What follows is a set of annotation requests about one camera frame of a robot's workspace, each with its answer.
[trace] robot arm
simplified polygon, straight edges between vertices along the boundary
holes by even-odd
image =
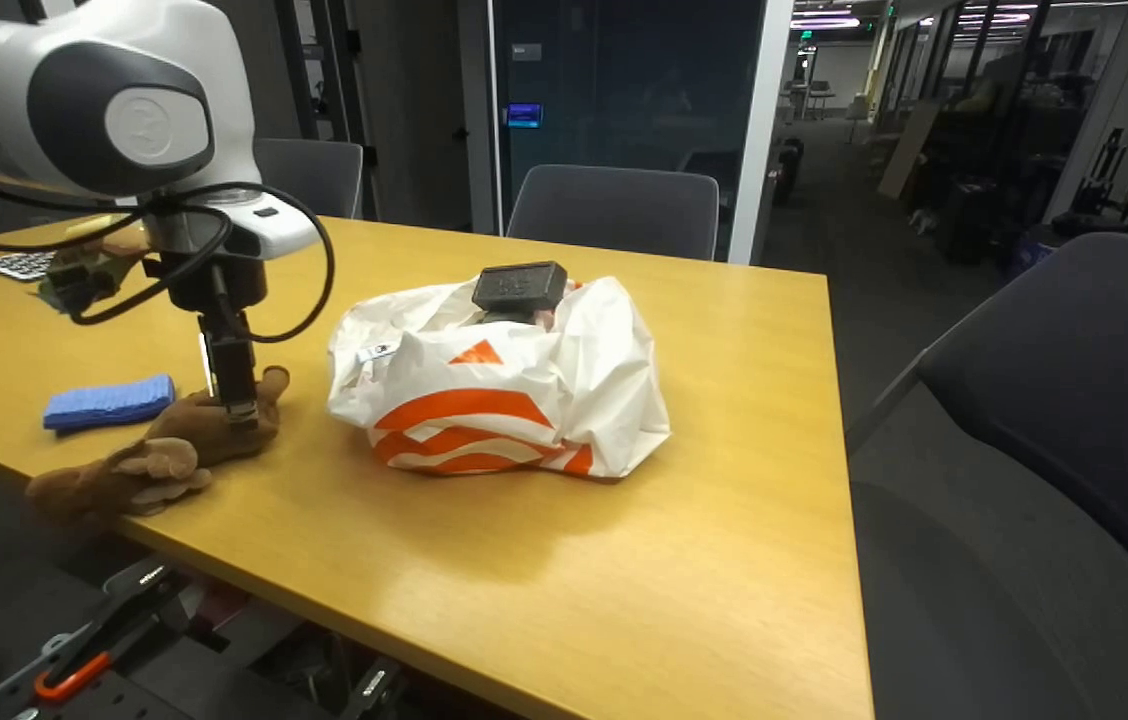
[[[230,23],[202,0],[93,0],[42,23],[0,23],[0,182],[76,201],[194,190],[150,213],[175,308],[201,316],[217,395],[247,414],[264,256],[315,229],[257,190],[253,99]]]
[[[93,0],[0,23],[0,182],[150,196],[257,179],[230,23],[201,0]]]

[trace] office floor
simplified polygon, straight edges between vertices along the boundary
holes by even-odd
[[[914,235],[904,209],[877,190],[865,128],[832,117],[792,135],[803,164],[792,201],[771,209],[759,262],[832,276],[838,390],[854,414],[934,331],[996,293],[1001,273],[944,262]]]

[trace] brown teddy bear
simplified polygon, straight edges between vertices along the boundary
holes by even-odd
[[[278,433],[287,369],[257,381],[257,419],[230,419],[209,390],[180,395],[145,438],[80,466],[57,466],[26,482],[26,500],[57,518],[117,518],[157,513],[211,482],[217,464],[264,452]]]

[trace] chair backrest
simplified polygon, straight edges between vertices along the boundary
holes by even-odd
[[[721,182],[721,220],[728,220],[733,196],[734,196],[734,176],[740,176],[740,151],[694,148],[694,151],[682,151],[680,173],[713,176]]]
[[[534,164],[509,235],[713,260],[721,182],[694,173]]]
[[[320,214],[359,214],[362,148],[348,139],[261,135],[257,167]]]
[[[922,349],[913,375],[1128,549],[1128,235],[1053,250]]]

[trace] orange logo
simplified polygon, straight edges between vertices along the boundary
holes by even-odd
[[[500,362],[500,357],[488,338],[481,338],[467,351],[456,351],[448,362]]]

